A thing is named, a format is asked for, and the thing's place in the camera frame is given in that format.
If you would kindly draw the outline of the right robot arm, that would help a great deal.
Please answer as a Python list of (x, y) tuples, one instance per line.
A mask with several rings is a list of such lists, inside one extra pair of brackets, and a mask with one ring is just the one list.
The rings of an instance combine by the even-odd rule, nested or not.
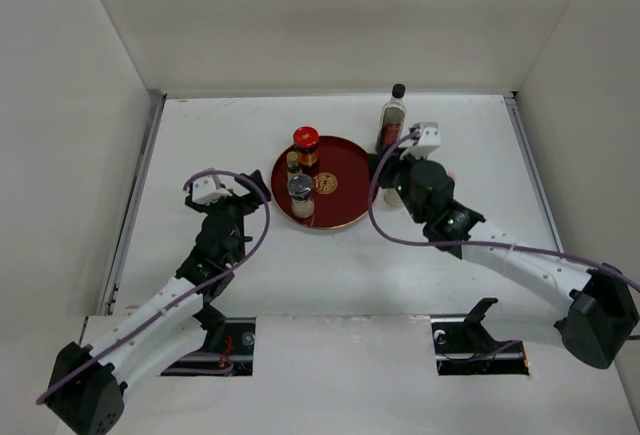
[(596, 369), (609, 368), (639, 323), (631, 293), (638, 283), (617, 267), (584, 257), (528, 246), (454, 198), (455, 183), (434, 161), (401, 156), (367, 157), (370, 188), (397, 188), (414, 223), (419, 246), (436, 248), (484, 267), (540, 297), (553, 308), (547, 318), (497, 321), (485, 316), (496, 298), (481, 299), (457, 324), (453, 345), (471, 352), (472, 362), (500, 349), (533, 340), (566, 349)]

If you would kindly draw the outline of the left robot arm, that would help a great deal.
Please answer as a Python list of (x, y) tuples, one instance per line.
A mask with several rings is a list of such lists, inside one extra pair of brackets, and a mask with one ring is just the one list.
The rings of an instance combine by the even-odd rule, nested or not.
[(220, 182), (224, 174), (207, 169), (185, 182), (186, 206), (205, 218), (176, 274), (111, 332), (86, 345), (71, 342), (58, 353), (36, 403), (73, 433), (108, 433), (142, 383), (186, 355), (214, 353), (223, 345), (226, 318), (212, 303), (263, 243), (246, 235), (244, 220), (268, 209), (271, 200), (260, 171), (232, 176), (244, 195)]

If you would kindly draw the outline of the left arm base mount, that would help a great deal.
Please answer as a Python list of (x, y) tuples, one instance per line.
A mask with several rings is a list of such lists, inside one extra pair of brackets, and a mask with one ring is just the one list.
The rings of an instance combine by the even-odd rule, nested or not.
[(206, 330), (203, 345), (173, 363), (161, 375), (251, 376), (256, 345), (256, 318), (228, 318), (213, 306), (205, 307), (195, 317)]

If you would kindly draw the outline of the small yellow label oil bottle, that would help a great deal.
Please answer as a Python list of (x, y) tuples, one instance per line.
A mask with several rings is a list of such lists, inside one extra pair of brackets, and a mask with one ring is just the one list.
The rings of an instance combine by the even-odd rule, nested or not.
[(296, 151), (290, 151), (286, 155), (286, 172), (288, 179), (302, 173), (299, 154)]

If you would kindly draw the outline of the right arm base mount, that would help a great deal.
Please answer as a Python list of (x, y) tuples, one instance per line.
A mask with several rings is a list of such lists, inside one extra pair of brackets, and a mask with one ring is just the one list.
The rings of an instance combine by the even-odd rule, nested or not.
[(497, 303), (497, 298), (483, 298), (466, 314), (430, 318), (440, 376), (529, 375), (523, 343), (497, 341), (482, 325), (488, 310)]

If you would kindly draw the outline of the grey cap salt shaker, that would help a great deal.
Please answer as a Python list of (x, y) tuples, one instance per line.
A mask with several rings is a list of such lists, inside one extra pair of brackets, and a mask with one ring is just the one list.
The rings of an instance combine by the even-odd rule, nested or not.
[(304, 173), (291, 177), (287, 191), (291, 200), (291, 211), (296, 218), (306, 219), (314, 213), (313, 179)]

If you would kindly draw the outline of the red lid sauce jar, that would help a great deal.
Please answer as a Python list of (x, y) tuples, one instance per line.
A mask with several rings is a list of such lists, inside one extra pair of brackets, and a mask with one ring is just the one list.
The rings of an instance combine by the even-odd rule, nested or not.
[(319, 163), (320, 135), (318, 131), (311, 126), (302, 126), (294, 131), (292, 138), (302, 171), (314, 173)]

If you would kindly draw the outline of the tall dark sauce bottle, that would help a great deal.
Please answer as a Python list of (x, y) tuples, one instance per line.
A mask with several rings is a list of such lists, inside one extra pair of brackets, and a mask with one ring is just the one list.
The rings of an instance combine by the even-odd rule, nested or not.
[(395, 84), (391, 90), (390, 100), (382, 107), (375, 146), (378, 155), (384, 153), (400, 137), (406, 117), (406, 107), (403, 101), (405, 93), (406, 86), (404, 84)]

